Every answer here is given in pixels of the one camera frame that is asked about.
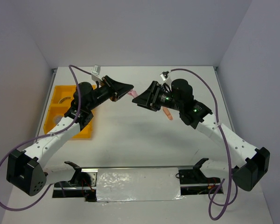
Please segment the clear jar of clips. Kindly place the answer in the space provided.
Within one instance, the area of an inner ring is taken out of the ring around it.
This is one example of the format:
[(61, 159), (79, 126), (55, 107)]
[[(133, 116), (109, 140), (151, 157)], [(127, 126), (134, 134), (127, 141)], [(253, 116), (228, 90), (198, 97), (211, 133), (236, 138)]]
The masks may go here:
[(55, 125), (57, 125), (59, 122), (60, 122), (60, 120), (63, 118), (63, 115), (56, 115), (56, 116), (54, 116), (53, 117), (53, 123), (55, 124)]

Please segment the masking tape roll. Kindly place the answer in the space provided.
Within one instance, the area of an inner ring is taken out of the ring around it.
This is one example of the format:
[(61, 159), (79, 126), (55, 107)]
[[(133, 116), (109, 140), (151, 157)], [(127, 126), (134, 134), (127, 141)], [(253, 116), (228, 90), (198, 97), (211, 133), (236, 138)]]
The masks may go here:
[(70, 99), (71, 99), (71, 96), (66, 96), (66, 97), (60, 99), (60, 100), (58, 101), (58, 103), (59, 103), (59, 104), (62, 104), (64, 101), (70, 100)]

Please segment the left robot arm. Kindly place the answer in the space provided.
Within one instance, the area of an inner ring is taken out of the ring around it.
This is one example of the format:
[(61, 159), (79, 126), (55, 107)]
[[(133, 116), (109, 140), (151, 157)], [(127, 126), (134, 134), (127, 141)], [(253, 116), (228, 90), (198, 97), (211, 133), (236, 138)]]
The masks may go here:
[(44, 167), (50, 158), (72, 137), (80, 133), (92, 120), (93, 109), (107, 100), (118, 101), (134, 88), (111, 79), (102, 78), (101, 86), (94, 89), (88, 82), (76, 87), (70, 108), (58, 124), (33, 145), (19, 151), (15, 149), (8, 156), (7, 181), (28, 194), (35, 196), (48, 184)]

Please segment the orange correction tape dispenser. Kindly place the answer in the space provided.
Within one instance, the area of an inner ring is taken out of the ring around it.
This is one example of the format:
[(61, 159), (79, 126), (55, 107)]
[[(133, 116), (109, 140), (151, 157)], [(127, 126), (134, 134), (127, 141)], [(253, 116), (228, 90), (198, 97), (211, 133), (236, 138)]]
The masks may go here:
[(164, 114), (167, 116), (167, 118), (168, 118), (169, 120), (173, 120), (173, 117), (172, 117), (172, 115), (171, 115), (171, 113), (170, 113), (170, 111), (169, 111), (168, 108), (162, 107), (162, 110), (163, 110)]

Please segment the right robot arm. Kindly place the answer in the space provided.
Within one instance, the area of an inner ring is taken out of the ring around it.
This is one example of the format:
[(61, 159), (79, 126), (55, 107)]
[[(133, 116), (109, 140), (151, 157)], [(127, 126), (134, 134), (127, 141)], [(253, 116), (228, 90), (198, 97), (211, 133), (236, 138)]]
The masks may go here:
[(217, 121), (212, 110), (194, 98), (193, 88), (186, 80), (174, 80), (170, 91), (153, 81), (132, 102), (154, 112), (162, 107), (176, 110), (185, 125), (209, 137), (218, 146), (227, 146), (233, 168), (232, 179), (242, 190), (251, 191), (267, 173), (270, 152), (265, 147), (256, 148)]

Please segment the pink correction tape dispenser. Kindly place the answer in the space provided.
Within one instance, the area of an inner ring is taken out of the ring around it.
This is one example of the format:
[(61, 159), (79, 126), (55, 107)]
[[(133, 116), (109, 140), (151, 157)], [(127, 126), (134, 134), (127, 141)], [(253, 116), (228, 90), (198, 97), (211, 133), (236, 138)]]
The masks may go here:
[(132, 96), (133, 98), (136, 98), (138, 96), (137, 92), (134, 89), (130, 90), (128, 92), (128, 95)]

